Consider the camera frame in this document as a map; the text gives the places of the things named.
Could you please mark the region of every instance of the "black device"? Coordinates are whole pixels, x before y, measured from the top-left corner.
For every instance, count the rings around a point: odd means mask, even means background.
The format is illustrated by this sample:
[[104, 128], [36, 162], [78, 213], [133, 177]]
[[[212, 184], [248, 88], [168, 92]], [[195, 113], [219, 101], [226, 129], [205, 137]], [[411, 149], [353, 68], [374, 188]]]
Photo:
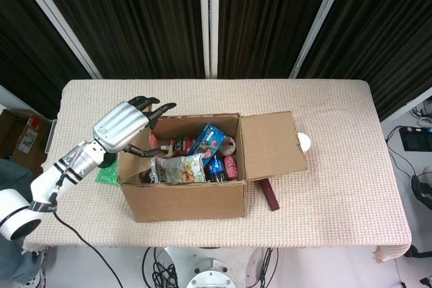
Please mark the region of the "black device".
[[432, 152], [432, 127], [401, 127], [399, 134], [405, 151]]

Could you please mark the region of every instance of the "cardboard box on floor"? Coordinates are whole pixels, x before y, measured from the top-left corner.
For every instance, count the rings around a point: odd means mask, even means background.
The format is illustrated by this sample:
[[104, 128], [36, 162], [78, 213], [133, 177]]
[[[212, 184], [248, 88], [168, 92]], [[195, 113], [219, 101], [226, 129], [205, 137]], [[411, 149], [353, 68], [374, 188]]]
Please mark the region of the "cardboard box on floor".
[[[238, 180], [224, 183], [145, 184], [140, 173], [150, 159], [121, 152], [119, 184], [138, 223], [245, 216], [245, 181], [307, 170], [291, 112], [162, 117], [153, 133], [160, 140], [198, 137], [207, 123], [236, 141]], [[146, 129], [133, 145], [150, 148]]]
[[26, 111], [4, 110], [0, 114], [0, 158], [11, 155], [11, 162], [29, 168], [35, 177], [43, 170], [47, 159], [47, 144], [51, 124], [46, 119]]

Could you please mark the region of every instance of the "black curtain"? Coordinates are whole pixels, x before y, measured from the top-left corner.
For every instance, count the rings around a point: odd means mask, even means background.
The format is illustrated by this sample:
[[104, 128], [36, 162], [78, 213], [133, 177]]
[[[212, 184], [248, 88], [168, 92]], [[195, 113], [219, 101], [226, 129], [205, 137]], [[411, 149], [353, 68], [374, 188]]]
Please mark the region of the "black curtain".
[[104, 78], [204, 78], [200, 0], [54, 0]]
[[220, 0], [218, 78], [287, 78], [322, 0]]
[[335, 0], [298, 78], [365, 80], [385, 119], [432, 87], [432, 0]]
[[0, 84], [48, 118], [61, 90], [89, 75], [34, 0], [0, 0]]

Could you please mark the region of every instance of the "robotic arm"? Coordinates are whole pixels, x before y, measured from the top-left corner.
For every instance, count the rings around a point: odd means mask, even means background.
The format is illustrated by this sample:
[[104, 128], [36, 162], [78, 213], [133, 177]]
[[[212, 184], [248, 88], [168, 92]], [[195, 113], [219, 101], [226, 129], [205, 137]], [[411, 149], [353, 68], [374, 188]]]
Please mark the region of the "robotic arm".
[[96, 167], [108, 167], [121, 150], [138, 156], [152, 156], [159, 150], [142, 151], [130, 142], [146, 127], [153, 129], [162, 114], [176, 106], [165, 104], [155, 111], [142, 112], [156, 98], [137, 96], [112, 109], [93, 127], [93, 140], [79, 143], [73, 150], [37, 177], [31, 184], [29, 203], [15, 190], [0, 191], [0, 233], [8, 240], [30, 234], [49, 212], [57, 210], [57, 200]]

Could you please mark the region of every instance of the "table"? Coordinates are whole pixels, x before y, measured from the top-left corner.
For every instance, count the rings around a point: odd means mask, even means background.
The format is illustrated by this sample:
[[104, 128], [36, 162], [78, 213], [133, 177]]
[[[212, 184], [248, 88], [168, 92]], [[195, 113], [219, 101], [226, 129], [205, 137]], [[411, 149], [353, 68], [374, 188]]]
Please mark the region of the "table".
[[[271, 178], [280, 209], [270, 212], [256, 183], [246, 217], [138, 224], [120, 188], [93, 171], [59, 202], [59, 216], [96, 246], [377, 246], [376, 261], [401, 256], [411, 234], [369, 86], [360, 80], [74, 80], [63, 89], [48, 169], [122, 100], [156, 96], [167, 114], [293, 112], [311, 137], [308, 171]], [[49, 215], [25, 241], [82, 242]]]

